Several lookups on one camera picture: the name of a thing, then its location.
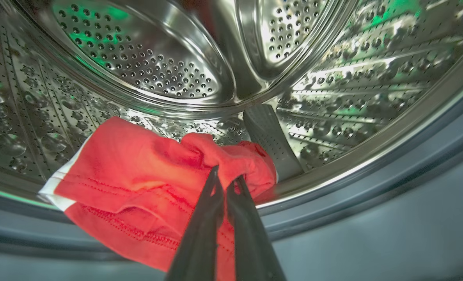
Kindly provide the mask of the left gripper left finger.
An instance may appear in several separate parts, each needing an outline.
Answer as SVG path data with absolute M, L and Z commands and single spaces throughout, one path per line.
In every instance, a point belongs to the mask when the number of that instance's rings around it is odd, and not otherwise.
M 216 280 L 217 234 L 223 219 L 224 189 L 215 166 L 189 219 L 166 281 Z

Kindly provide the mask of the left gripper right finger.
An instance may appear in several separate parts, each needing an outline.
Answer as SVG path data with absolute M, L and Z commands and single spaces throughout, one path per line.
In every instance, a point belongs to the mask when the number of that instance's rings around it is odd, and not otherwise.
M 244 176 L 226 191 L 227 217 L 234 229 L 235 275 L 237 281 L 285 281 Z

